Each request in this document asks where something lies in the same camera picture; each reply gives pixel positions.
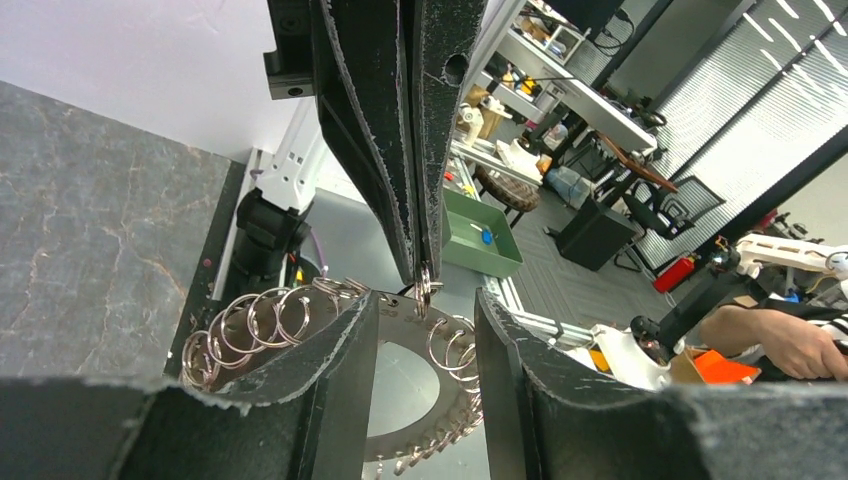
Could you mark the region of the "black office chair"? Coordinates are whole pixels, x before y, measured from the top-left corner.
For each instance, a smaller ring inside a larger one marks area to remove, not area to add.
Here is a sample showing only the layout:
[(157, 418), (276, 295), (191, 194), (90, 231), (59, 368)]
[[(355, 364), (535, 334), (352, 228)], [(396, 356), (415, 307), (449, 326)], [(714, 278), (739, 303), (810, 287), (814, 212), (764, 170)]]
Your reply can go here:
[(626, 216), (641, 228), (642, 233), (615, 255), (613, 264), (616, 267), (642, 271), (647, 266), (646, 258), (637, 251), (636, 243), (649, 231), (667, 241), (675, 240), (704, 215), (726, 203), (695, 175), (682, 178), (675, 185), (677, 191), (671, 192), (639, 179), (622, 191), (621, 199), (628, 210)]

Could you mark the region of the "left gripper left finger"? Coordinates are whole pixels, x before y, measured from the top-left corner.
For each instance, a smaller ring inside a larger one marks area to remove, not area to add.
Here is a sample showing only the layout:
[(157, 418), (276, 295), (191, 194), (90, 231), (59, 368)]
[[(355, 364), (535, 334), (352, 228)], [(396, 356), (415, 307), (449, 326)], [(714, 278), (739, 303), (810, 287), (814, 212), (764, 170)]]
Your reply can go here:
[(362, 473), (379, 300), (219, 394), (164, 378), (1, 382), (5, 479), (357, 479)]

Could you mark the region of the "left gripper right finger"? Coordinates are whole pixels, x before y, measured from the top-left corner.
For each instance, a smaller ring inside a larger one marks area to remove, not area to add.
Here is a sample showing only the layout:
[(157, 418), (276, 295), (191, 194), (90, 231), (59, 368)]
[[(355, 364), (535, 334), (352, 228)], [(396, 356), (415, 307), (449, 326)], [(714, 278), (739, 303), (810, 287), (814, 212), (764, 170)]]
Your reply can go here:
[(678, 385), (652, 392), (548, 345), (483, 290), (474, 322), (494, 479), (847, 475), (843, 385)]

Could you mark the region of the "green storage bin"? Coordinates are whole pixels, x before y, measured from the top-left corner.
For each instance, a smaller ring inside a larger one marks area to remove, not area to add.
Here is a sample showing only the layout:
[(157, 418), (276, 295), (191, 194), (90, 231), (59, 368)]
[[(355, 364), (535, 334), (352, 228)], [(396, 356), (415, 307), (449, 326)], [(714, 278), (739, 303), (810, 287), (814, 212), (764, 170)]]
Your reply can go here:
[(499, 279), (523, 265), (509, 222), (497, 208), (444, 189), (442, 214), (444, 263)]

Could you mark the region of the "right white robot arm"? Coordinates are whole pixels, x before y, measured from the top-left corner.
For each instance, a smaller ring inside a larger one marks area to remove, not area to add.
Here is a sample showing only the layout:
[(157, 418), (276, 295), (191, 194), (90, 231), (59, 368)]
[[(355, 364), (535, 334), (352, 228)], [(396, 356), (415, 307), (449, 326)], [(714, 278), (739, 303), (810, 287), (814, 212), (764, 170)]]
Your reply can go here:
[(485, 3), (272, 1), (268, 10), (270, 94), (297, 109), (238, 204), (225, 297), (282, 278), (333, 157), (427, 308), (441, 268), (442, 178)]

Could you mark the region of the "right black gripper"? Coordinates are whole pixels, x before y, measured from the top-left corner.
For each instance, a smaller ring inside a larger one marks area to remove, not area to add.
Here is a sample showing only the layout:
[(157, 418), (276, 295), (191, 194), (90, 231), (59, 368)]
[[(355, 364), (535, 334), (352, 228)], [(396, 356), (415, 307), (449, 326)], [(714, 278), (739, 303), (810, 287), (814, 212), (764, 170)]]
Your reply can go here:
[(377, 217), (402, 282), (413, 283), (417, 267), (436, 279), (442, 176), (487, 3), (410, 3), (418, 225), (399, 2), (268, 0), (267, 5), (275, 41), (263, 54), (271, 98), (312, 96), (314, 73), (324, 138)]

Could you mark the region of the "person in black t-shirt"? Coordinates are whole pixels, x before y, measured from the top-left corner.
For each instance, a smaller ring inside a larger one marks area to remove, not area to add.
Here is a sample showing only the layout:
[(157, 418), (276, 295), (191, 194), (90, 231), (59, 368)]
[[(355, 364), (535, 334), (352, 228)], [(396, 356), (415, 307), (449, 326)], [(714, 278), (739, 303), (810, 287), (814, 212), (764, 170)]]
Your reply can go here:
[(739, 363), (768, 359), (793, 379), (847, 380), (847, 357), (835, 345), (837, 330), (774, 309), (724, 305), (703, 319), (706, 347)]

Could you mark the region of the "red fire extinguisher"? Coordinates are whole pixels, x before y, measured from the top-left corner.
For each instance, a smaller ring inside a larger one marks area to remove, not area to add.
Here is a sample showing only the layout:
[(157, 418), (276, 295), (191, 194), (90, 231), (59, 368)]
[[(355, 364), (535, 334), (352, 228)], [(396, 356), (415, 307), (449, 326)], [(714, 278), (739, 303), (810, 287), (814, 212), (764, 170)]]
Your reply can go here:
[(696, 254), (676, 259), (653, 281), (654, 289), (661, 294), (670, 293), (695, 271), (697, 261)]

